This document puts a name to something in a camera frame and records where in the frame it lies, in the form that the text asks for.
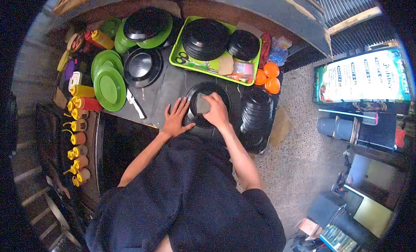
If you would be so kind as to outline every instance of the red squeeze bottle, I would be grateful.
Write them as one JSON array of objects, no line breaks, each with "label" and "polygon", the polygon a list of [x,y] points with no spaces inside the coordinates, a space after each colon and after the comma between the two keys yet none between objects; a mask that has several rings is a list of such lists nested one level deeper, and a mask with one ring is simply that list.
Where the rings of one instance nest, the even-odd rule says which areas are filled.
[{"label": "red squeeze bottle", "polygon": [[81,104],[82,110],[91,110],[91,111],[100,112],[103,109],[103,107],[100,105],[98,100],[95,98],[80,97],[80,100],[82,102]]},{"label": "red squeeze bottle", "polygon": [[97,47],[99,49],[104,49],[105,50],[105,48],[103,46],[99,45],[97,42],[92,40],[91,31],[86,31],[85,34],[84,34],[84,38],[85,38],[87,43],[92,44],[92,45],[94,45],[94,47]]}]

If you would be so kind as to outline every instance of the menu board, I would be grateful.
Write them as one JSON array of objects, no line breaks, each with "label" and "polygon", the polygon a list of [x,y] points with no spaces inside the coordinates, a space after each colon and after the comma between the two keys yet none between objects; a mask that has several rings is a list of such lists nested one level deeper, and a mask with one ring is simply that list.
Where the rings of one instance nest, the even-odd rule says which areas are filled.
[{"label": "menu board", "polygon": [[316,102],[403,102],[410,91],[398,48],[374,51],[315,68]]}]

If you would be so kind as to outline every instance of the scissors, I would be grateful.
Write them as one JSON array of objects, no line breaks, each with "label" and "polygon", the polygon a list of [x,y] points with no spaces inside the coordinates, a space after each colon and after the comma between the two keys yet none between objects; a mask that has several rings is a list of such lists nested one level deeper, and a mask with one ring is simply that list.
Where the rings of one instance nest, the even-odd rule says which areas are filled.
[{"label": "scissors", "polygon": [[192,66],[195,66],[195,65],[202,66],[202,67],[208,67],[209,66],[209,65],[206,65],[206,64],[202,65],[202,64],[190,61],[189,56],[186,54],[186,52],[183,52],[183,51],[181,51],[179,53],[179,57],[176,57],[175,61],[179,64],[193,63],[194,65],[192,65]]}]

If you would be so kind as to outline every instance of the broom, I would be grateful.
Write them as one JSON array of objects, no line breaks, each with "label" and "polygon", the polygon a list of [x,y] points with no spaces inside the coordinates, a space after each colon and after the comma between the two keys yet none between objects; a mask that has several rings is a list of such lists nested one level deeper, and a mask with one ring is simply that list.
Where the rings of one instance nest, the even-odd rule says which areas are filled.
[{"label": "broom", "polygon": [[379,114],[377,112],[363,112],[362,115],[359,115],[359,114],[352,114],[352,113],[335,111],[335,110],[326,110],[326,109],[318,109],[318,110],[323,111],[323,112],[357,116],[357,117],[363,118],[362,123],[367,124],[367,125],[377,125],[379,123]]}]

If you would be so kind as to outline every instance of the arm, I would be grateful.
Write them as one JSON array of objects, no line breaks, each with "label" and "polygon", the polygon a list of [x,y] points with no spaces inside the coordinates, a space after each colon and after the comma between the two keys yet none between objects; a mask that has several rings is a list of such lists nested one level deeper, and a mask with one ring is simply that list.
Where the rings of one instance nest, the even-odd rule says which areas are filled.
[{"label": "arm", "polygon": [[238,140],[230,121],[226,105],[217,93],[203,97],[211,105],[211,110],[203,114],[205,119],[215,125],[224,137],[228,151],[230,152],[232,165],[237,173],[244,190],[263,189],[260,176],[253,160]]},{"label": "arm", "polygon": [[159,152],[162,146],[169,140],[169,138],[178,136],[195,126],[195,123],[188,124],[187,126],[182,126],[182,120],[186,111],[188,111],[189,108],[189,101],[186,101],[186,98],[184,98],[182,101],[181,99],[182,98],[179,98],[176,101],[171,114],[169,114],[169,108],[171,107],[171,105],[168,105],[166,107],[166,120],[162,131],[127,167],[127,169],[123,173],[118,187],[126,186],[141,171],[143,171],[143,169],[146,168],[146,166],[148,166],[148,164],[156,156],[156,154]]}]

